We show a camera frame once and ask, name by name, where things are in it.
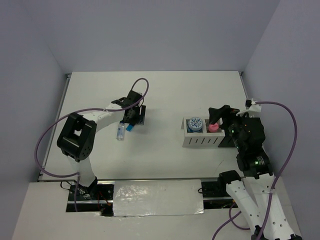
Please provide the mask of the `blue slime jar printed lid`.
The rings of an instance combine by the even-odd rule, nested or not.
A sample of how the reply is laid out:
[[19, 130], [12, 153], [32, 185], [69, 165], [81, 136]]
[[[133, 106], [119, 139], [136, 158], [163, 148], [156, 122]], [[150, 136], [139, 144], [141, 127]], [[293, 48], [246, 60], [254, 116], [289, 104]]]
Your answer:
[[188, 133], [202, 133], [203, 132], [203, 120], [200, 117], [192, 117], [187, 121]]

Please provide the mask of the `blue cap black highlighter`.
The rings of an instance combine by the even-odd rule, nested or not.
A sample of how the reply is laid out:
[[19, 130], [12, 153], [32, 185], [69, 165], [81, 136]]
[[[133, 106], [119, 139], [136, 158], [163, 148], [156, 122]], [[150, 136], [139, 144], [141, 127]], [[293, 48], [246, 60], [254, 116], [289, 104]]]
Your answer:
[[129, 124], [127, 127], [126, 127], [126, 130], [128, 131], [128, 132], [131, 132], [132, 131], [132, 129], [133, 129], [133, 125], [131, 125], [131, 124]]

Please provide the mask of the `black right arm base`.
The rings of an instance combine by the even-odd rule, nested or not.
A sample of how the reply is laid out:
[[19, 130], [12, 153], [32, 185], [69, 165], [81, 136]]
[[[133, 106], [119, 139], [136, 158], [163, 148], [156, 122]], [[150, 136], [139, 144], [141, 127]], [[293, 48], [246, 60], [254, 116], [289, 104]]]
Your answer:
[[226, 185], [220, 180], [202, 181], [201, 187], [197, 190], [205, 199], [231, 199], [226, 192]]

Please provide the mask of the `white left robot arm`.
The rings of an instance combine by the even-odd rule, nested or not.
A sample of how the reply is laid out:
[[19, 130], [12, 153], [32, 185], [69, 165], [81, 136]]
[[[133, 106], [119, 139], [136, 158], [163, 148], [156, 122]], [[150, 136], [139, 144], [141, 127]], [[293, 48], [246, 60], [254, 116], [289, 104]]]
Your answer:
[[130, 90], [126, 97], [116, 99], [104, 110], [91, 110], [83, 115], [71, 113], [57, 139], [57, 146], [67, 157], [71, 167], [79, 174], [78, 189], [91, 200], [98, 193], [98, 179], [93, 173], [90, 154], [96, 133], [113, 123], [136, 125], [144, 118], [146, 107], [143, 95]]

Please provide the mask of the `pink cap clear tube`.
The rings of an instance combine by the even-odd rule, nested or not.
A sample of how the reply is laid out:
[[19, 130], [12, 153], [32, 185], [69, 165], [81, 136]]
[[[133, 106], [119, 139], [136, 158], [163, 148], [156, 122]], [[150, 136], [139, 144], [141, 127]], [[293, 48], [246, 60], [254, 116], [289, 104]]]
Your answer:
[[208, 125], [208, 131], [210, 133], [217, 133], [219, 131], [219, 129], [220, 129], [220, 126], [218, 123]]

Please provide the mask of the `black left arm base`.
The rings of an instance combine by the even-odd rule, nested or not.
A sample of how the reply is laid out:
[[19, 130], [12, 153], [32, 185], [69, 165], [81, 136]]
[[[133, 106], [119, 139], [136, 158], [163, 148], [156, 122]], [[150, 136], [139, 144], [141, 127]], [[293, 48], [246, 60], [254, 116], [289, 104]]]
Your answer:
[[88, 213], [95, 212], [103, 217], [113, 217], [113, 196], [114, 187], [112, 183], [99, 183], [95, 194], [92, 196], [85, 194], [83, 190], [78, 189], [76, 191], [75, 200], [75, 186], [69, 184], [69, 188], [63, 187], [63, 183], [60, 183], [60, 187], [68, 191], [66, 212], [67, 213]]

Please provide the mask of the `clear spray bottle blue cap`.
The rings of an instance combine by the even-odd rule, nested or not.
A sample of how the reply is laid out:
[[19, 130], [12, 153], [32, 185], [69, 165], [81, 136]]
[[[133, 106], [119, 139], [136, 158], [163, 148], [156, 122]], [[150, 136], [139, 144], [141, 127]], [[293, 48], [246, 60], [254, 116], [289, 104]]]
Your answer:
[[116, 139], [118, 141], [123, 141], [125, 137], [125, 123], [123, 121], [120, 121], [118, 126], [117, 126], [117, 134], [116, 134]]

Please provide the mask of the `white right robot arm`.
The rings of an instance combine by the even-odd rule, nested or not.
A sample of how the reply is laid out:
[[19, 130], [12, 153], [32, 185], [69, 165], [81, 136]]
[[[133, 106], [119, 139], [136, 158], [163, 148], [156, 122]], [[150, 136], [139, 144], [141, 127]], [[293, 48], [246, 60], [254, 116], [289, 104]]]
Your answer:
[[300, 240], [291, 228], [276, 192], [278, 176], [273, 173], [269, 157], [263, 149], [266, 139], [264, 126], [252, 113], [261, 111], [259, 102], [247, 101], [241, 111], [224, 105], [208, 109], [209, 122], [222, 121], [220, 128], [237, 149], [236, 161], [244, 177], [235, 170], [222, 172], [217, 190], [231, 196], [246, 219], [252, 240]]

